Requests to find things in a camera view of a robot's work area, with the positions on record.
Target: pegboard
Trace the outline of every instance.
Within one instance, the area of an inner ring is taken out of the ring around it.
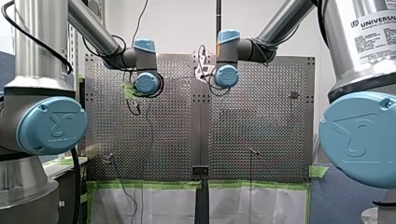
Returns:
[[[315,59],[276,57],[268,67],[238,68],[238,85],[211,103],[209,178],[307,181]]]
[[[124,74],[106,69],[100,59],[87,57],[89,179],[117,178],[116,168],[120,177],[128,179],[192,179],[192,58],[161,55],[157,60],[158,71],[165,77],[163,93],[139,100],[141,115],[134,116],[123,97]],[[116,167],[103,162],[110,153]]]
[[[128,179],[191,180],[192,167],[207,166],[209,176],[201,178],[307,181],[315,59],[277,57],[268,67],[241,62],[240,82],[223,97],[192,78],[195,66],[191,55],[159,55],[164,92],[140,101],[136,117],[123,98],[123,73],[87,58],[89,179],[118,177],[102,161],[113,153]]]

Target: metal bolt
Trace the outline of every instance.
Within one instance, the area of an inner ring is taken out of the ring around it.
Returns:
[[[387,102],[387,103],[385,104],[385,107],[386,107],[386,108],[390,108],[392,105],[393,105],[393,103],[392,103],[391,101],[389,101],[389,102]]]
[[[59,201],[59,210],[64,209],[64,201]]]

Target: white sticker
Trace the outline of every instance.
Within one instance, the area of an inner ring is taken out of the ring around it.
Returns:
[[[387,0],[388,9],[396,9],[396,0]]]
[[[361,63],[396,56],[396,11],[380,11],[350,24]]]

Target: robotic arm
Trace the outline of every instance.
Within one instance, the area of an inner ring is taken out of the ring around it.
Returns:
[[[236,30],[221,31],[216,84],[237,84],[238,61],[270,63],[277,46],[314,7],[311,0],[287,0],[253,39],[240,38]],[[318,0],[320,30],[337,77],[319,125],[320,142],[346,175],[382,189],[396,187],[395,9],[387,0]]]
[[[13,4],[15,21],[7,16]],[[19,31],[15,78],[0,98],[0,217],[2,223],[54,224],[59,217],[58,183],[48,180],[37,156],[72,149],[87,128],[87,115],[67,81],[73,75],[65,59],[67,21],[110,69],[133,68],[142,95],[161,86],[155,46],[149,39],[137,39],[132,48],[120,46],[80,0],[15,0],[2,12]],[[46,208],[36,209],[43,204]]]

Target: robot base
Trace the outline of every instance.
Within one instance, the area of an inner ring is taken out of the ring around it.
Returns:
[[[389,190],[382,203],[396,202],[396,190]],[[361,213],[363,224],[392,224],[396,220],[396,207],[376,207]]]
[[[2,224],[56,224],[59,184],[48,181],[38,157],[0,161]]]

